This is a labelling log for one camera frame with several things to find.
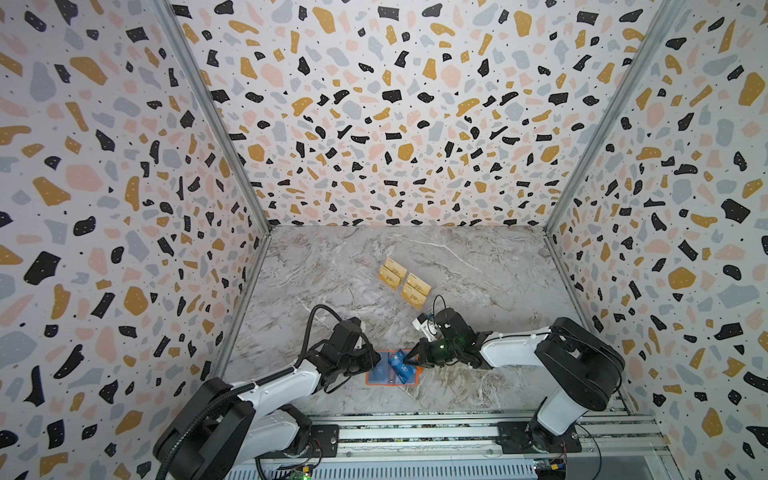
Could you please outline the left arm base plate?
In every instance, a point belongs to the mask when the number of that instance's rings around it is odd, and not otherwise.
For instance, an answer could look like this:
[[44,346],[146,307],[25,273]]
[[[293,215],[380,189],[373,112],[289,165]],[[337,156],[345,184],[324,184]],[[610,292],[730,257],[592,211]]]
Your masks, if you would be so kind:
[[281,454],[293,458],[335,458],[339,435],[338,424],[303,426]]

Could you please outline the right aluminium corner post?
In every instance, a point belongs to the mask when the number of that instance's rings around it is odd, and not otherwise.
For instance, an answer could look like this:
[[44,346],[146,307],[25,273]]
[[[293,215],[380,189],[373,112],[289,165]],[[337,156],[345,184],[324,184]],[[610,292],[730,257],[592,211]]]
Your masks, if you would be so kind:
[[660,9],[650,22],[645,39],[641,42],[633,62],[628,67],[603,117],[597,124],[594,135],[588,142],[582,157],[568,177],[562,195],[557,201],[544,228],[547,238],[555,232],[557,225],[564,219],[566,213],[571,208],[573,199],[587,178],[601,147],[613,128],[613,124],[619,119],[623,110],[632,99],[635,88],[649,71],[650,64],[661,47],[665,36],[673,29],[678,16],[684,10],[686,4],[687,1],[684,0],[661,2]]

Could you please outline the gold card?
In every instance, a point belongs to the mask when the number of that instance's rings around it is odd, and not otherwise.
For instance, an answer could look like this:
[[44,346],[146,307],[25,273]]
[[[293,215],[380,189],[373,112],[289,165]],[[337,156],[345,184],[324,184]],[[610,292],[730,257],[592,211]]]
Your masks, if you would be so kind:
[[413,273],[410,273],[406,278],[406,284],[423,296],[428,296],[431,291],[431,286]]
[[384,266],[401,279],[407,276],[407,269],[391,258],[386,259]]
[[426,296],[409,284],[403,285],[401,296],[409,305],[416,309],[421,309],[426,302]]
[[393,290],[397,290],[402,282],[402,278],[395,272],[389,270],[386,266],[380,267],[378,278]]

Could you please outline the left aluminium corner post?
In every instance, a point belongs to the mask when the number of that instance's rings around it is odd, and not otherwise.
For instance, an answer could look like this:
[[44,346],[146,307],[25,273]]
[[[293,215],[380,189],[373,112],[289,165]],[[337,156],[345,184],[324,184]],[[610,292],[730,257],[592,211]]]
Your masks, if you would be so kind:
[[173,51],[181,70],[184,72],[184,76],[189,83],[190,89],[212,130],[212,136],[222,148],[224,158],[235,177],[239,189],[242,191],[245,200],[248,203],[249,211],[254,218],[254,224],[257,225],[257,229],[261,234],[268,237],[271,232],[271,227],[268,224],[263,209],[249,181],[242,162],[239,159],[221,115],[214,106],[211,93],[204,82],[193,52],[185,40],[182,27],[176,20],[172,4],[169,1],[161,0],[152,0],[149,4],[168,40],[170,49]]

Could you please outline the aluminium corner post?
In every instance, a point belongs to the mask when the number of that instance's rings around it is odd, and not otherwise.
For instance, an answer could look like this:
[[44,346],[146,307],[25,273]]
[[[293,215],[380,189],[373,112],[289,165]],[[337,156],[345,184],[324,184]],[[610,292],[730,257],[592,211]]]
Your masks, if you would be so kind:
[[181,70],[184,72],[184,76],[189,83],[190,89],[212,130],[212,136],[222,148],[224,158],[235,177],[239,189],[242,191],[245,200],[248,203],[249,211],[254,218],[254,224],[257,225],[257,229],[261,234],[268,237],[271,232],[271,227],[268,224],[263,209],[249,181],[242,162],[239,159],[221,115],[214,106],[211,93],[204,82],[193,52],[185,40],[182,27],[176,20],[172,4],[169,1],[161,0],[152,0],[149,4],[168,40],[170,49],[173,51]]
[[661,2],[660,9],[650,22],[645,39],[641,42],[633,62],[628,67],[603,117],[597,124],[594,135],[588,142],[582,157],[568,177],[562,195],[557,201],[544,228],[547,238],[555,232],[557,225],[564,219],[566,213],[571,208],[573,199],[587,178],[601,147],[613,128],[613,124],[619,119],[623,110],[632,99],[635,88],[649,71],[650,64],[661,47],[665,36],[673,29],[678,16],[684,10],[686,4],[687,1],[684,0]]

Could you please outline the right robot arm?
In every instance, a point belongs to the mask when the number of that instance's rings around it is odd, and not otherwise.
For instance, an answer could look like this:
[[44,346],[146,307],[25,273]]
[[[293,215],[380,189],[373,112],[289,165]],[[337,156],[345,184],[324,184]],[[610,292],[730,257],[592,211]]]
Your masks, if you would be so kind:
[[452,308],[416,321],[427,336],[404,355],[421,368],[461,363],[473,369],[542,367],[556,383],[528,422],[501,422],[496,443],[509,453],[579,453],[576,424],[589,412],[608,408],[621,388],[625,361],[611,346],[575,321],[559,317],[539,330],[476,332]]

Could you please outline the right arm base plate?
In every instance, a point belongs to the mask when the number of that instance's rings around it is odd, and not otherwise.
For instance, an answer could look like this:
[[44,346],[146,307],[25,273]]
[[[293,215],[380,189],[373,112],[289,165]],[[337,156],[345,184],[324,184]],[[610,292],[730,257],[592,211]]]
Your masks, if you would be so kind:
[[510,421],[497,424],[496,443],[504,454],[570,454],[581,453],[582,445],[575,426],[555,435],[536,419],[528,422]]

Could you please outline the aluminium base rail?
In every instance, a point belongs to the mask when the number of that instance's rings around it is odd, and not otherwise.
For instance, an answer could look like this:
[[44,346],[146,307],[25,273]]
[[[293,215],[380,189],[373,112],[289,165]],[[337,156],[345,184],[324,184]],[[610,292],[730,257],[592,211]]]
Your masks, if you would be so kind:
[[499,422],[524,411],[315,416],[338,424],[335,458],[265,455],[224,479],[680,479],[682,473],[648,416],[589,414],[576,424],[581,453],[504,454]]

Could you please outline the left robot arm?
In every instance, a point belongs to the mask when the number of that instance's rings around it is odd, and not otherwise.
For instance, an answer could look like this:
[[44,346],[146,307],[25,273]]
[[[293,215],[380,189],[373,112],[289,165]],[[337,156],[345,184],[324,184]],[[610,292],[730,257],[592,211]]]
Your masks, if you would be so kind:
[[329,393],[380,360],[353,317],[329,338],[305,343],[296,362],[275,373],[235,384],[206,380],[156,442],[157,478],[223,479],[264,455],[313,455],[312,421],[294,401]]

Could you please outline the orange card holder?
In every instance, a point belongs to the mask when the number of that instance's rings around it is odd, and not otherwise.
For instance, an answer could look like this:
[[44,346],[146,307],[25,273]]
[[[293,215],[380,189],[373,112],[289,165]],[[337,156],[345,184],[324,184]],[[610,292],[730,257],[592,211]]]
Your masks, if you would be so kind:
[[403,385],[396,379],[395,374],[388,363],[390,355],[396,351],[398,350],[377,350],[377,353],[380,355],[380,360],[376,364],[375,368],[366,374],[365,383],[368,386],[416,386],[419,383],[419,378],[423,372],[423,369],[418,366],[415,366],[418,370],[418,373],[416,380],[413,383]]

